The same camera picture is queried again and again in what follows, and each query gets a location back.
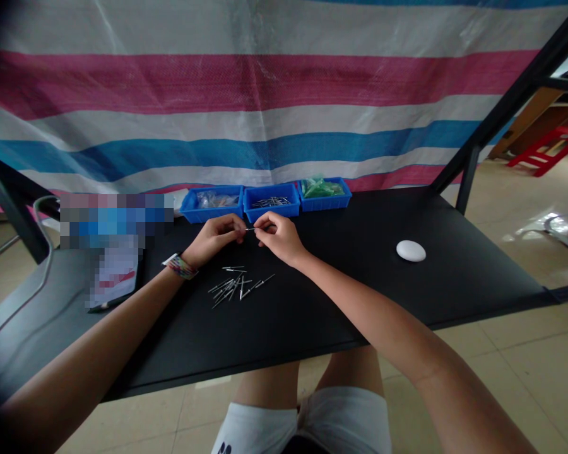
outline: person's right hand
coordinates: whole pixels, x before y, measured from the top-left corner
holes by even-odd
[[[309,255],[290,219],[268,211],[257,219],[254,227],[259,246],[267,246],[286,265],[296,267],[300,259]]]

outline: tiled floor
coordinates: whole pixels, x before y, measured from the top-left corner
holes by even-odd
[[[538,230],[549,216],[564,214],[568,157],[542,178],[508,169],[502,161],[486,161],[476,173],[468,218],[550,287],[568,284],[568,249]],[[0,243],[12,234],[1,226]],[[0,300],[34,266],[20,243],[4,254]],[[568,303],[438,334],[466,358],[540,452],[568,453]],[[302,362],[299,397],[312,392],[327,363],[327,356]],[[385,360],[381,373],[394,451],[439,452],[417,392]],[[59,452],[207,453],[239,379],[232,376],[99,405]]]

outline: person's left hand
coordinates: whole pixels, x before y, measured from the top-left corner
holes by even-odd
[[[241,244],[245,234],[246,224],[233,213],[209,219],[196,239],[181,254],[181,258],[188,265],[200,268],[226,244],[234,240]]]

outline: wrist bracelet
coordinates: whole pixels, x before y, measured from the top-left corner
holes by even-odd
[[[171,257],[171,259],[167,263],[167,266],[183,279],[190,280],[196,274],[198,274],[198,270],[193,266],[185,263],[184,260],[178,254],[175,255],[174,257]]]

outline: hand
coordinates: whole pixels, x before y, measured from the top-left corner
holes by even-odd
[[[181,258],[188,265],[200,268],[219,252],[223,246],[236,241],[241,244],[246,234],[246,224],[235,214],[206,221],[196,239],[189,245]]]
[[[296,267],[300,259],[309,255],[290,219],[268,211],[257,219],[254,227],[259,246],[267,246],[286,265]]]

